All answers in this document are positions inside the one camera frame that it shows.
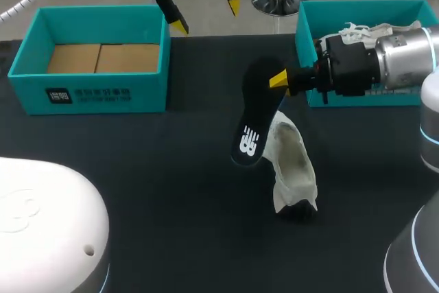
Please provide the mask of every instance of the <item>insole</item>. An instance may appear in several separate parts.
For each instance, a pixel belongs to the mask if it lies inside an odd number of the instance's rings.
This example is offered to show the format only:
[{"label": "insole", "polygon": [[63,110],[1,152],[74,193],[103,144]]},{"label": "insole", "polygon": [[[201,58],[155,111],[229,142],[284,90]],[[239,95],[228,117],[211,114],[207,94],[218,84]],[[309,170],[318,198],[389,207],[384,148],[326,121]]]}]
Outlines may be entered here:
[{"label": "insole", "polygon": [[251,166],[262,157],[273,117],[287,91],[286,86],[270,88],[270,78],[284,70],[283,63],[271,57],[252,63],[244,75],[244,113],[232,144],[232,160]]}]

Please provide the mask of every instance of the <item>white sneaker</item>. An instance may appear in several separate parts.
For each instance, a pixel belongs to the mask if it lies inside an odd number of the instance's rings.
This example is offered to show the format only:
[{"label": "white sneaker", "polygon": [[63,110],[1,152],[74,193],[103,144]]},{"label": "white sneaker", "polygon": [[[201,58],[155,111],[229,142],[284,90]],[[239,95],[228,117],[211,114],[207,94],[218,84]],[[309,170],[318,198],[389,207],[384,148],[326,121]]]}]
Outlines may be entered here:
[{"label": "white sneaker", "polygon": [[389,23],[382,23],[375,27],[355,25],[352,22],[346,24],[349,24],[350,26],[340,30],[338,34],[329,34],[320,39],[322,41],[322,51],[326,51],[326,39],[329,37],[340,35],[342,36],[343,43],[346,45],[363,42],[366,49],[372,49],[375,47],[375,43],[379,37],[391,36],[394,32],[406,32],[421,27],[420,21],[414,21],[407,27],[399,27],[397,25],[390,25]]},{"label": "white sneaker", "polygon": [[317,211],[314,168],[297,127],[280,111],[270,126],[263,157],[272,162],[276,174],[273,188],[276,213],[301,200],[308,200]]}]

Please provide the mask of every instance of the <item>black tabletop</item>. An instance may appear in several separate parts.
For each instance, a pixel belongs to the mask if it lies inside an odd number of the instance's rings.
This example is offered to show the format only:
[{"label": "black tabletop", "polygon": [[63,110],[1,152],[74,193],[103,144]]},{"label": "black tabletop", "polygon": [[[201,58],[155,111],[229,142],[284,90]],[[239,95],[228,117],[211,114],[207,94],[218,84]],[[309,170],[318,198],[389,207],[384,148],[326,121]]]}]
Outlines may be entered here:
[{"label": "black tabletop", "polygon": [[111,225],[112,292],[385,292],[387,247],[437,190],[416,107],[281,110],[316,170],[317,218],[277,218],[274,172],[230,159],[241,78],[294,36],[176,38],[163,114],[28,117],[0,75],[0,156],[71,167]]}]

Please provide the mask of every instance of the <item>metal stool base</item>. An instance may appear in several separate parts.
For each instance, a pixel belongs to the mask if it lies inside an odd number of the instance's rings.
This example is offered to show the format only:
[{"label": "metal stool base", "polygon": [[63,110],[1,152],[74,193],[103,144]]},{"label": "metal stool base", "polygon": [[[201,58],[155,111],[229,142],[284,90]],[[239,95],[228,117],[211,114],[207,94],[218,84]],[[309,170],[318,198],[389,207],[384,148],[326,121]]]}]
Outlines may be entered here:
[{"label": "metal stool base", "polygon": [[299,12],[299,5],[305,0],[252,0],[260,12],[272,16],[291,16]]}]

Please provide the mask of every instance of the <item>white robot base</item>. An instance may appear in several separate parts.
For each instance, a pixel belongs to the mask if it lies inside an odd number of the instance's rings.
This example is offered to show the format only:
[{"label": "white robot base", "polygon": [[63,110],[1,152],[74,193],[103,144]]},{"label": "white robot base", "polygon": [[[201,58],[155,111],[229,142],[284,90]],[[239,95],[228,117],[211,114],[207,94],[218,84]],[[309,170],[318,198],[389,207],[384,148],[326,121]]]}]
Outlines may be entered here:
[{"label": "white robot base", "polygon": [[0,158],[0,292],[107,293],[109,219],[81,174]]}]

